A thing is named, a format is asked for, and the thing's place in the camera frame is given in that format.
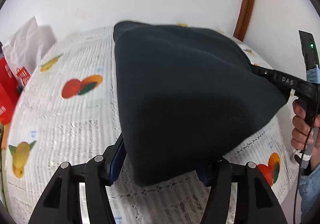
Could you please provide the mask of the person's right hand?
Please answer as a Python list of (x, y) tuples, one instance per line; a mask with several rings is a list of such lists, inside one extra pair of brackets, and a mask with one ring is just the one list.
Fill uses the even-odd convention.
[[(294, 149), (303, 150), (304, 143), (307, 139), (311, 127), (307, 125), (304, 121), (305, 111), (302, 108), (299, 100), (294, 100), (292, 106), (295, 116), (292, 119), (294, 129), (292, 131), (291, 144), (294, 147)], [(319, 132), (317, 136), (315, 136), (315, 132), (311, 130), (307, 144), (312, 143), (314, 144), (314, 147), (312, 151), (312, 156), (310, 158), (311, 171), (315, 170), (316, 167), (319, 165)]]

